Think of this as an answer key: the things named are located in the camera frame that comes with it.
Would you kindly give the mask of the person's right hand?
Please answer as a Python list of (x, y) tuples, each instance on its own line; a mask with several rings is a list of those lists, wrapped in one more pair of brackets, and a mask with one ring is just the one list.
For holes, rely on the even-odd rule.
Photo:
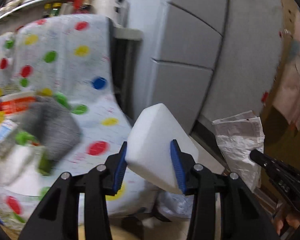
[(285, 224), (296, 230), (300, 226), (300, 213), (293, 211), (289, 205), (282, 204), (273, 218), (273, 226), (278, 235), (281, 234)]

